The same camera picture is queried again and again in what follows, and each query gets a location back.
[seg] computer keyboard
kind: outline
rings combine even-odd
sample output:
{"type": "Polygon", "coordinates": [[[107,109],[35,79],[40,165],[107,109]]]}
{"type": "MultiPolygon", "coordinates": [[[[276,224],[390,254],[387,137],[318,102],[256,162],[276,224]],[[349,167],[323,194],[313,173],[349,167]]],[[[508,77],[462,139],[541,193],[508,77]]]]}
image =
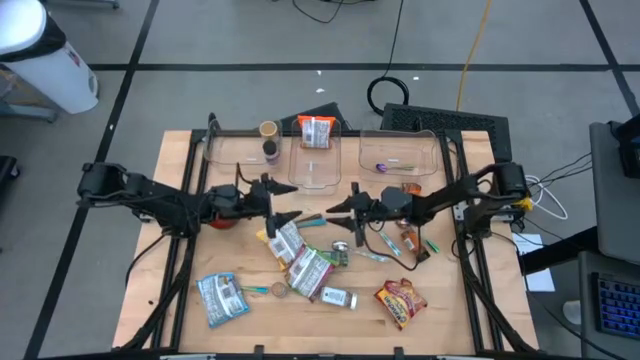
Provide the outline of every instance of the computer keyboard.
{"type": "Polygon", "coordinates": [[[640,284],[593,273],[596,329],[612,335],[640,339],[640,284]]]}

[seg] gray floor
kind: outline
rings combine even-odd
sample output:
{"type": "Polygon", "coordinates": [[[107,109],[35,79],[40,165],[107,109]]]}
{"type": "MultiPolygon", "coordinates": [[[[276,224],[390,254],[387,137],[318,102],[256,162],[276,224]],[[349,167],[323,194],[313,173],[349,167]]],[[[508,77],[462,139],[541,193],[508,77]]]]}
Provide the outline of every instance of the gray floor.
{"type": "MultiPolygon", "coordinates": [[[[52,17],[91,64],[126,64],[149,0],[121,0],[110,7],[56,4],[52,17]]],[[[318,16],[334,5],[298,0],[318,16]]],[[[160,0],[141,63],[382,63],[394,30],[398,1],[344,6],[329,25],[297,13],[291,2],[160,0]]],[[[640,63],[632,0],[591,4],[622,64],[640,63]]],[[[398,36],[397,62],[464,63],[482,15],[481,1],[407,0],[398,36]]],[[[606,64],[578,1],[495,0],[476,63],[606,64]]],[[[98,72],[99,105],[62,115],[53,125],[0,119],[0,154],[23,168],[0,212],[0,348],[2,358],[24,354],[75,213],[82,163],[92,161],[120,89],[123,72],[98,72]]],[[[365,90],[380,71],[136,72],[108,161],[152,174],[161,136],[169,129],[203,127],[210,111],[223,126],[250,128],[327,102],[338,102],[355,127],[377,124],[365,90]]],[[[455,107],[459,72],[397,71],[411,89],[411,103],[455,107]]],[[[625,74],[640,92],[640,73],[625,74]]],[[[399,102],[397,89],[381,85],[378,103],[399,102]]],[[[589,123],[630,117],[611,72],[471,72],[462,109],[506,116],[514,160],[544,175],[589,150],[589,123]]],[[[595,223],[590,173],[559,181],[552,190],[570,214],[567,221],[534,212],[531,219],[562,236],[595,223]]],[[[41,356],[109,349],[124,294],[139,223],[125,209],[91,211],[49,327],[41,356]]],[[[543,234],[545,242],[555,241],[543,234]]],[[[552,270],[557,292],[537,294],[559,312],[578,296],[577,266],[552,270]]],[[[579,343],[531,301],[541,347],[579,355],[579,343]]]]}

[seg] red snack bag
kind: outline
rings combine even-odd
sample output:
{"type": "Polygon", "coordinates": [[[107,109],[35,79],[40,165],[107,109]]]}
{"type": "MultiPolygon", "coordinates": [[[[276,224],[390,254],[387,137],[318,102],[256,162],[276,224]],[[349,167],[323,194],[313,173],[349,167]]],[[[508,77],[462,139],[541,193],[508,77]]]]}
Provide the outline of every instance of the red snack bag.
{"type": "Polygon", "coordinates": [[[385,281],[378,292],[373,295],[387,308],[396,327],[404,329],[418,311],[427,307],[427,300],[416,292],[411,281],[402,278],[398,281],[385,281]]]}

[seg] red object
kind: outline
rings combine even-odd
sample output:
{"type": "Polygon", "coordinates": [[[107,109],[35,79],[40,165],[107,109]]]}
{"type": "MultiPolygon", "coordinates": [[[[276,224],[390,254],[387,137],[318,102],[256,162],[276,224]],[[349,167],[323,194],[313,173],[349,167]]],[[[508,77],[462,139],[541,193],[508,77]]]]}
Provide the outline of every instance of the red object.
{"type": "Polygon", "coordinates": [[[216,228],[216,229],[219,229],[219,230],[224,230],[224,229],[232,228],[237,223],[238,223],[237,219],[229,220],[229,219],[217,218],[217,219],[213,220],[212,222],[210,222],[209,226],[211,226],[213,228],[216,228]]]}

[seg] snack bag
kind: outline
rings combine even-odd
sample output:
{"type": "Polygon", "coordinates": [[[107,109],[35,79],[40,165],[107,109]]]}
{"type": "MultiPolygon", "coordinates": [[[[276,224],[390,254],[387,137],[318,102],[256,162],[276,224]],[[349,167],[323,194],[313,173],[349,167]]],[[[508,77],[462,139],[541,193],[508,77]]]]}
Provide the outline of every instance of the snack bag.
{"type": "Polygon", "coordinates": [[[304,239],[298,232],[298,228],[293,221],[289,221],[283,227],[276,230],[276,237],[273,239],[267,237],[266,230],[258,231],[256,236],[269,246],[273,256],[278,260],[280,271],[284,271],[296,258],[300,247],[304,244],[304,239]]]}
{"type": "Polygon", "coordinates": [[[249,311],[233,273],[217,273],[196,281],[209,327],[215,328],[249,311]]]}
{"type": "Polygon", "coordinates": [[[298,123],[302,129],[302,147],[328,149],[329,136],[336,118],[333,116],[298,115],[298,123]]]}
{"type": "Polygon", "coordinates": [[[400,330],[409,324],[409,320],[416,316],[420,309],[427,307],[427,300],[420,296],[411,281],[405,278],[399,282],[385,281],[373,296],[387,308],[400,330]]]}
{"type": "Polygon", "coordinates": [[[295,292],[311,299],[334,268],[335,264],[322,251],[303,244],[284,277],[295,292]]]}

